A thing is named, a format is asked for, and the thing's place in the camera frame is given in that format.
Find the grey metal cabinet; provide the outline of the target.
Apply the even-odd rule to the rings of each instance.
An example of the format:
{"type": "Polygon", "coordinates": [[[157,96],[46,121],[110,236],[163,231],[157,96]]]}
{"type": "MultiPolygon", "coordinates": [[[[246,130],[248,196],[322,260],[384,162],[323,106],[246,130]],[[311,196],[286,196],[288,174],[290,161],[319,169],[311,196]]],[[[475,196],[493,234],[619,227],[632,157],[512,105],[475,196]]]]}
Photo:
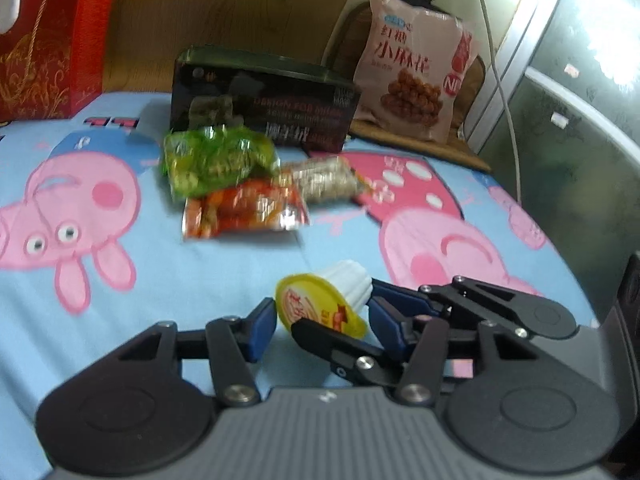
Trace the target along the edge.
{"type": "Polygon", "coordinates": [[[639,247],[639,0],[552,0],[504,86],[509,111],[486,110],[480,154],[600,322],[639,247]]]}

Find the green snack packet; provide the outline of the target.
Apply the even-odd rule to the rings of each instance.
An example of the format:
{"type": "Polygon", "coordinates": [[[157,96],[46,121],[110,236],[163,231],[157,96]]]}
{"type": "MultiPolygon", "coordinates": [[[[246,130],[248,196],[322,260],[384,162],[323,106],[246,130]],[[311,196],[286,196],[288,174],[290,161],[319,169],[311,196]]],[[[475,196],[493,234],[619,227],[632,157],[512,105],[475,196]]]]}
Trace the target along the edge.
{"type": "Polygon", "coordinates": [[[273,142],[244,126],[203,127],[165,136],[163,164],[176,200],[232,188],[280,169],[273,142]]]}

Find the pink snack bag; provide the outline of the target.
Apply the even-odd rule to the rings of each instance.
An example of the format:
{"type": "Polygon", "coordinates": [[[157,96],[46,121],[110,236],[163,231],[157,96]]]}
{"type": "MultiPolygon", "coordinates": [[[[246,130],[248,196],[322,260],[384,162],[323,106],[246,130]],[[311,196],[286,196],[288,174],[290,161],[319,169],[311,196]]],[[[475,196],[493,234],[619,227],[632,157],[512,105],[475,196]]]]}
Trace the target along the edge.
{"type": "Polygon", "coordinates": [[[370,0],[372,23],[355,70],[357,120],[444,143],[454,99],[477,56],[473,26],[401,0],[370,0]]]}

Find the wooden board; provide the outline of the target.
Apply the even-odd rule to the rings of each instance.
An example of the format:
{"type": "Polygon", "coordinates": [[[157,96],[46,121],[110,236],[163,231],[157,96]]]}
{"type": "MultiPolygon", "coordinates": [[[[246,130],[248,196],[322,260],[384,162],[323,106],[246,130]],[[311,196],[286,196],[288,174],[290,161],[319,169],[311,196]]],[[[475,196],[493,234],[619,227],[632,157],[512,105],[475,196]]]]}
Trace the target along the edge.
{"type": "Polygon", "coordinates": [[[114,0],[103,89],[168,91],[177,55],[201,44],[318,64],[347,0],[114,0]]]}

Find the black cardboard box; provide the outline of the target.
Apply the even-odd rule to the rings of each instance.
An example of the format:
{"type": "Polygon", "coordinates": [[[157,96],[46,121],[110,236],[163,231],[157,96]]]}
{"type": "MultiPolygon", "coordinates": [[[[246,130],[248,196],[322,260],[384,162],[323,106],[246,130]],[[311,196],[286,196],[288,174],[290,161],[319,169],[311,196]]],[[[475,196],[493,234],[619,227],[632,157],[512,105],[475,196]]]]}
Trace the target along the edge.
{"type": "Polygon", "coordinates": [[[176,59],[170,128],[244,126],[278,145],[338,153],[359,99],[356,84],[325,67],[209,44],[176,59]]]}

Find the white yellow sandwich cake packet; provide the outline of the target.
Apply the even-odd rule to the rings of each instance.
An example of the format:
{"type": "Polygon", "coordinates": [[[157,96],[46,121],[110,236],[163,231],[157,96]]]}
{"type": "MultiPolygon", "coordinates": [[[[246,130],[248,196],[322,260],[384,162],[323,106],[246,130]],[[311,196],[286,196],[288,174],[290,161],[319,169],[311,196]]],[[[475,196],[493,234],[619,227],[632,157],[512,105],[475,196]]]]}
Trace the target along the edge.
{"type": "Polygon", "coordinates": [[[129,129],[126,131],[126,142],[131,145],[161,146],[164,140],[163,131],[129,129]]]}

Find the yellow lid pudding cup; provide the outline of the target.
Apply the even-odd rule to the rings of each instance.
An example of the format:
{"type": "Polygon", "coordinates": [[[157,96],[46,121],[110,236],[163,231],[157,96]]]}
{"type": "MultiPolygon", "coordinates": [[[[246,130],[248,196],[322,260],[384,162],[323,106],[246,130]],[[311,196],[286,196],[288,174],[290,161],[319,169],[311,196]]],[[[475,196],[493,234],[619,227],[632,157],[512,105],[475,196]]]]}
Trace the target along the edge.
{"type": "Polygon", "coordinates": [[[361,339],[368,324],[360,312],[371,298],[372,278],[354,260],[342,260],[316,273],[282,278],[276,288],[278,317],[290,330],[300,318],[361,339]]]}

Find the red orange snack packet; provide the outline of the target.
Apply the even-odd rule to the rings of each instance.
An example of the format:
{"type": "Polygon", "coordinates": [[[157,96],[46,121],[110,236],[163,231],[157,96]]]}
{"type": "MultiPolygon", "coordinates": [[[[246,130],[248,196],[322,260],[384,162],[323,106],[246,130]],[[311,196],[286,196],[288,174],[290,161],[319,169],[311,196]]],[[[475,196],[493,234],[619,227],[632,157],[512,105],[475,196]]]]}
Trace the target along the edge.
{"type": "Polygon", "coordinates": [[[288,179],[248,179],[186,201],[184,238],[210,240],[224,233],[285,232],[309,226],[306,202],[288,179]]]}

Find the peanut snack packet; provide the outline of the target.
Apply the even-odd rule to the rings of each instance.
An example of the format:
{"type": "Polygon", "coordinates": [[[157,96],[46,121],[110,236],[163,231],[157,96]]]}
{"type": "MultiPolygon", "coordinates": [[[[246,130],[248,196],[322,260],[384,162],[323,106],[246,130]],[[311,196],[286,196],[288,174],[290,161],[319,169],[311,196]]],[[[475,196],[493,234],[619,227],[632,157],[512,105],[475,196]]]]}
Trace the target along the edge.
{"type": "Polygon", "coordinates": [[[372,192],[367,180],[342,156],[288,162],[281,167],[281,174],[296,185],[307,204],[354,200],[372,192]]]}

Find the red gift bag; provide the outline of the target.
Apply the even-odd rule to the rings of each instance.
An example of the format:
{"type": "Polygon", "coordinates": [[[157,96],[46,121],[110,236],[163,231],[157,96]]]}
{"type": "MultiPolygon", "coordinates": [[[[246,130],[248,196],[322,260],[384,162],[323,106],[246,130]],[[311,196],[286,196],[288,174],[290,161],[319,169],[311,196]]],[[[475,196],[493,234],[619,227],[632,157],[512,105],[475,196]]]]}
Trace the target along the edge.
{"type": "Polygon", "coordinates": [[[18,0],[1,35],[1,120],[70,118],[102,93],[113,0],[18,0]]]}

